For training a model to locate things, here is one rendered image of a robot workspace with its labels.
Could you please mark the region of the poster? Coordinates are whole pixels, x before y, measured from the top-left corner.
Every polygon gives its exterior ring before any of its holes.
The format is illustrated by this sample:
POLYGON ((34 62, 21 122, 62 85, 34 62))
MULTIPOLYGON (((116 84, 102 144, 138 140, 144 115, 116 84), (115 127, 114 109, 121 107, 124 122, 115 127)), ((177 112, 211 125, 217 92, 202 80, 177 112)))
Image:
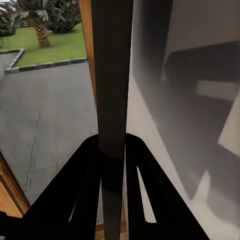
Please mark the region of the poster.
POLYGON ((120 240, 134 0, 90 0, 103 240, 120 240))

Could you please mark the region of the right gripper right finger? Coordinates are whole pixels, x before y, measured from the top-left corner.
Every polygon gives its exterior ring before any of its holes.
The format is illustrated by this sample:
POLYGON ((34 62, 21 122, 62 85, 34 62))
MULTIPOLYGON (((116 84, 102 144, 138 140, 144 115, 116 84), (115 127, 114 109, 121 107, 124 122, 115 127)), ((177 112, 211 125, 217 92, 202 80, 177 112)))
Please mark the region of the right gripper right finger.
POLYGON ((210 240, 144 141, 125 137, 129 240, 210 240), (156 223, 145 220, 138 171, 156 223))

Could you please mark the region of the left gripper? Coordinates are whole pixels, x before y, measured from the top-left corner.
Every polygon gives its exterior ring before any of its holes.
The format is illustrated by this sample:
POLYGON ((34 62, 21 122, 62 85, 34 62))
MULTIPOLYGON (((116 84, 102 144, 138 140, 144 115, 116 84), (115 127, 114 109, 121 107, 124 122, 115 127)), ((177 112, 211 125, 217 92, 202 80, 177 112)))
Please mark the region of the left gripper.
POLYGON ((21 220, 21 218, 19 218, 19 217, 15 217, 15 216, 14 216, 14 224, 13 224, 13 227, 12 227, 11 230, 14 229, 14 227, 18 224, 18 222, 19 222, 20 220, 21 220))

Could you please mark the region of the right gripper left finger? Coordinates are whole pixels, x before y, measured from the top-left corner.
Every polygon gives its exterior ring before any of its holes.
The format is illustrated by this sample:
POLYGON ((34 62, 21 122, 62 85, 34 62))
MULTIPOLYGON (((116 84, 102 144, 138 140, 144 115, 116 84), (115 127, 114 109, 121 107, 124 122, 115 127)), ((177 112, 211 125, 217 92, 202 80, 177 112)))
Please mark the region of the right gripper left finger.
POLYGON ((87 138, 5 240, 95 240, 99 134, 87 138))

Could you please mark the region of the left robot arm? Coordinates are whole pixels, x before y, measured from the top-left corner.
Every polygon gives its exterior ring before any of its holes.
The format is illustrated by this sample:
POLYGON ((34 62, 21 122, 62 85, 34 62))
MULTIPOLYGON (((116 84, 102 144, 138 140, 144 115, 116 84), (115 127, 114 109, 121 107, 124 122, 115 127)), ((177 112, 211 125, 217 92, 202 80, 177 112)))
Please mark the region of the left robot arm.
POLYGON ((0 236, 7 237, 20 220, 19 217, 8 216, 6 212, 0 211, 0 236))

